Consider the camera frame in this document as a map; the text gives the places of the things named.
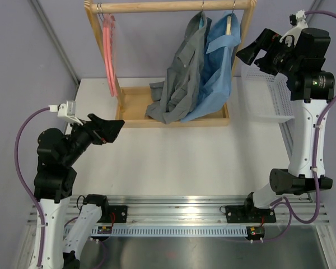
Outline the blue shirt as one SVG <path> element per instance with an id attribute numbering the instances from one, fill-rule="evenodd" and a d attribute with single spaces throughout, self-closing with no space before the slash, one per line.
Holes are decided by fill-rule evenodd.
<path id="1" fill-rule="evenodd" d="M 204 49 L 197 106 L 181 121 L 188 122 L 219 111 L 231 94 L 232 53 L 241 43 L 240 25 L 234 14 L 231 35 L 226 35 L 226 13 L 211 26 Z"/>

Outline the cream wooden hanger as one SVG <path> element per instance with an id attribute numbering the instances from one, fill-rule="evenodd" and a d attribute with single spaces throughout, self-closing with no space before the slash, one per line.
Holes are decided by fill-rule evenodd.
<path id="1" fill-rule="evenodd" d="M 226 35 L 231 35 L 232 19 L 235 14 L 236 0 L 233 2 L 231 13 L 227 16 Z"/>

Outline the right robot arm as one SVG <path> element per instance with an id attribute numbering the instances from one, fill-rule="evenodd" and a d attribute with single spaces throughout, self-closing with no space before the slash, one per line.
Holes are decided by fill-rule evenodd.
<path id="1" fill-rule="evenodd" d="M 331 189 L 333 181 L 326 176 L 323 163 L 323 125 L 335 86 L 333 74 L 322 69 L 329 44 L 329 33 L 321 29 L 305 28 L 299 36 L 281 36 L 265 29 L 237 52 L 245 64 L 254 64 L 269 75 L 287 77 L 295 130 L 288 168 L 272 169 L 267 185 L 250 193 L 242 205 L 226 206 L 229 224 L 274 223 L 274 208 L 288 205 L 288 195 L 319 195 Z"/>

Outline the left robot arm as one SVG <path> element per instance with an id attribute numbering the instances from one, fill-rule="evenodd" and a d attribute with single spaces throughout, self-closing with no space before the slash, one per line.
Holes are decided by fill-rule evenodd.
<path id="1" fill-rule="evenodd" d="M 79 268 L 86 240 L 97 223 L 110 234 L 115 223 L 125 223 L 127 206 L 111 206 L 107 196 L 88 194 L 68 235 L 64 235 L 66 213 L 77 176 L 73 164 L 90 145 L 112 143 L 124 126 L 123 120 L 103 120 L 94 114 L 73 123 L 70 134 L 50 128 L 38 138 L 38 168 L 34 197 L 39 207 L 33 262 L 39 268 Z"/>

